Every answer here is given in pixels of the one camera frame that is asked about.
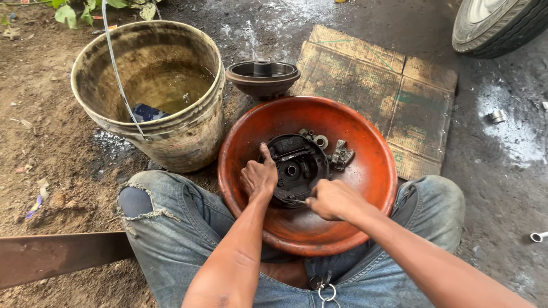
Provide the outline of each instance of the jeans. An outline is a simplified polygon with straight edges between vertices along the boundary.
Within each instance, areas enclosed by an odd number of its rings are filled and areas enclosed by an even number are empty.
[[[194,275],[226,235],[234,217],[221,198],[183,176],[144,171],[127,186],[145,191],[150,211],[138,197],[122,193],[118,204],[129,242],[160,308],[179,308]],[[460,241],[464,222],[463,193],[452,181],[425,176],[403,184],[391,219],[409,231],[452,253]],[[308,258],[309,278],[332,270],[331,283],[341,307],[428,307],[429,299],[377,244],[368,241],[347,252]],[[322,291],[331,296],[332,289]],[[321,307],[316,290],[294,288],[262,273],[254,307]],[[326,302],[325,307],[336,307]]]

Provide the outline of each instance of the wheel rim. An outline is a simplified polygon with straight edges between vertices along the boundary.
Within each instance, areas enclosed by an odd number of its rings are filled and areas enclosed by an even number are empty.
[[[467,18],[472,24],[477,24],[491,16],[508,0],[472,0]]]

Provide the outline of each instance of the man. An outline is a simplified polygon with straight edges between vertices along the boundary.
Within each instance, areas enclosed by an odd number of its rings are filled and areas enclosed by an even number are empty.
[[[440,176],[403,184],[390,218],[349,185],[321,180],[307,206],[323,219],[348,221],[372,242],[334,256],[261,263],[262,222],[278,174],[266,144],[260,152],[264,164],[242,169],[249,203],[236,221],[218,196],[179,175],[141,172],[121,191],[125,230],[159,307],[531,307],[451,254],[464,197]],[[271,251],[264,247],[263,260]],[[328,270],[332,287],[306,287]]]

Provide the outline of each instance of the forearm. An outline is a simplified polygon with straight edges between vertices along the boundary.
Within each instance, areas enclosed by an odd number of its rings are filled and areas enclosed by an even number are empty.
[[[250,198],[242,215],[196,273],[182,307],[251,307],[259,280],[262,224],[269,189]]]
[[[381,245],[436,307],[531,306],[492,278],[380,212],[356,213],[349,222]]]

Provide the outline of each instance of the bucket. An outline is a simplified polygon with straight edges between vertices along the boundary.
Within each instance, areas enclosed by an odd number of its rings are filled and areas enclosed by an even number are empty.
[[[163,20],[124,25],[111,30],[110,36],[131,108],[143,103],[161,110],[174,96],[182,96],[179,88],[172,87],[172,79],[178,85],[190,79],[177,79],[188,77],[178,75],[179,69],[196,72],[198,77],[191,78],[193,81],[210,78],[212,84],[201,87],[201,92],[195,90],[199,87],[190,87],[192,100],[186,98],[188,105],[184,109],[139,123],[141,135],[130,121],[112,68],[106,35],[102,34],[80,52],[72,67],[72,91],[86,113],[106,131],[127,138],[167,170],[192,172],[215,160],[224,136],[222,96],[226,79],[213,40],[194,27]]]

